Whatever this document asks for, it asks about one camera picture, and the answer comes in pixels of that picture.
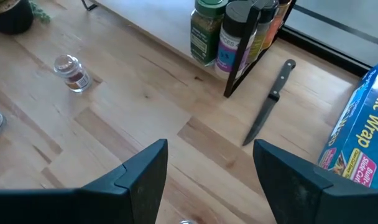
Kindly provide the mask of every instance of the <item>black spice rack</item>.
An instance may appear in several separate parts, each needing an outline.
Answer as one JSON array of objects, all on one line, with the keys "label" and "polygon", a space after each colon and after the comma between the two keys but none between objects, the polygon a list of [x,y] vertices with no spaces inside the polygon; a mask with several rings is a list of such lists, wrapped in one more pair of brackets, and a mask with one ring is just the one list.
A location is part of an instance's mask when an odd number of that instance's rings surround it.
[{"label": "black spice rack", "polygon": [[[283,23],[280,26],[279,30],[277,31],[277,34],[274,37],[273,43],[279,37],[279,33],[280,33],[280,30],[281,30],[281,27],[283,27],[285,21],[287,20],[287,17],[290,15],[291,10],[293,9],[296,1],[297,0],[292,0],[290,6],[288,7],[286,15],[284,15]],[[254,26],[257,25],[259,14],[260,14],[260,10],[264,7],[263,5],[258,4],[259,2],[261,2],[261,1],[257,1],[251,7],[250,14],[249,14],[249,16],[247,18],[246,29],[244,31],[243,38],[241,39],[241,41],[239,43],[239,47],[237,48],[237,52],[236,52],[236,56],[234,58],[234,63],[233,63],[232,71],[229,74],[228,81],[226,82],[225,92],[224,92],[224,96],[226,98],[229,98],[232,95],[232,93],[237,89],[237,87],[240,85],[240,83],[243,82],[243,80],[250,73],[250,71],[252,70],[252,68],[254,68],[254,66],[258,63],[258,61],[262,58],[262,56],[264,56],[264,54],[266,53],[266,51],[268,51],[268,49],[263,50],[258,55],[257,60],[255,62],[252,62],[250,65],[248,65],[246,67],[246,69],[243,71],[243,74],[238,79],[236,79],[236,75],[237,75],[237,71],[239,70],[240,62],[241,62],[241,60],[243,58],[244,52],[246,51],[247,44],[249,43],[249,40],[250,40],[252,27],[254,27]]]}]

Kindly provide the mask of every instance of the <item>spice rack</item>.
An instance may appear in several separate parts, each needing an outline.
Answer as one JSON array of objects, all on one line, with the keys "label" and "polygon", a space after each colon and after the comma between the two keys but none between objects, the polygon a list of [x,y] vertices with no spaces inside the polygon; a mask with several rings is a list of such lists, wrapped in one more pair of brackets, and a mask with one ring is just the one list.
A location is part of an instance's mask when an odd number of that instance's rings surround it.
[{"label": "spice rack", "polygon": [[[91,0],[93,3],[91,6],[87,6],[87,4],[85,4],[85,0],[81,1],[83,2],[85,9],[88,11],[91,11],[96,6],[100,6],[109,12],[116,14],[122,19],[131,23],[137,30],[141,31],[145,35],[148,35],[150,38],[172,50],[190,63],[200,67],[212,75],[215,75],[212,68],[202,66],[190,54],[190,13],[194,9],[193,0],[164,0],[161,2],[155,2],[154,0]],[[283,19],[283,23],[275,35],[273,42],[279,38],[281,27],[284,25],[287,17],[290,15],[296,1],[297,0],[292,0],[292,3],[290,4]],[[226,98],[229,98],[234,93],[257,62],[262,58],[266,51],[268,51],[268,49],[263,50],[259,54],[257,60],[249,64],[244,69],[243,74],[236,79],[240,61],[243,58],[246,46],[251,36],[251,27],[254,27],[258,22],[257,18],[259,11],[260,9],[257,8],[257,6],[253,6],[250,10],[246,22],[246,27],[249,29],[246,29],[244,36],[239,43],[233,63],[233,69],[226,82],[224,91],[224,96]]]}]

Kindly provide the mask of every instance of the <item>wood grain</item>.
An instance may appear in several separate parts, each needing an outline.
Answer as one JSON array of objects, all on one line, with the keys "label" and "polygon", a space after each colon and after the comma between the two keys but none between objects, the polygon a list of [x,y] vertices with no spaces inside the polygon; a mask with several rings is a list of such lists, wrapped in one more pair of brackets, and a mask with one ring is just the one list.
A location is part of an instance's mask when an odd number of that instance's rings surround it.
[{"label": "wood grain", "polygon": [[[170,9],[172,18],[151,1],[101,1],[129,6],[124,12],[153,9],[159,20],[145,21],[147,29],[179,27],[159,40],[188,51],[189,24],[182,22],[190,19],[192,1]],[[297,62],[258,138],[311,162],[358,81],[278,40],[226,99],[222,80],[116,12],[86,12],[80,1],[39,4],[52,16],[49,25],[35,22],[24,34],[0,34],[0,112],[8,120],[0,134],[0,189],[81,187],[167,138],[168,177],[157,223],[274,223],[252,146],[241,143],[280,65],[288,58]],[[83,94],[52,74],[60,54],[77,56],[95,77]]]}]

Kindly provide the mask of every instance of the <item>knife blade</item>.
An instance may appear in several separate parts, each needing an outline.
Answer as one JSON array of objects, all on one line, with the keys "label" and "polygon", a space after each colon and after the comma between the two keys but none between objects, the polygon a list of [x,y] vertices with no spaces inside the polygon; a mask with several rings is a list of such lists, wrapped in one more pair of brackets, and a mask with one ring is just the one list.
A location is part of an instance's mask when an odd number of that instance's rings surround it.
[{"label": "knife blade", "polygon": [[245,140],[243,141],[243,146],[249,144],[261,130],[273,107],[279,101],[279,92],[280,90],[282,90],[284,84],[288,79],[288,76],[290,75],[290,72],[295,68],[295,65],[296,63],[292,59],[288,59],[283,64],[283,67],[278,77],[276,78],[274,85],[269,91],[268,97],[265,99],[264,104],[262,104],[262,107],[258,113],[256,120],[252,124],[250,131],[248,132]]}]

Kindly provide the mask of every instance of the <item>green spice jar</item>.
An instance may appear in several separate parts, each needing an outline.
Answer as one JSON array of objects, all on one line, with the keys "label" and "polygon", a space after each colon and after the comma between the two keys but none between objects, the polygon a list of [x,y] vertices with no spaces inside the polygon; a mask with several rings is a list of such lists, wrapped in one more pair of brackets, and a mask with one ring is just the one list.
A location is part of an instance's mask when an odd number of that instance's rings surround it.
[{"label": "green spice jar", "polygon": [[190,22],[190,52],[204,66],[214,62],[228,0],[196,0]]}]

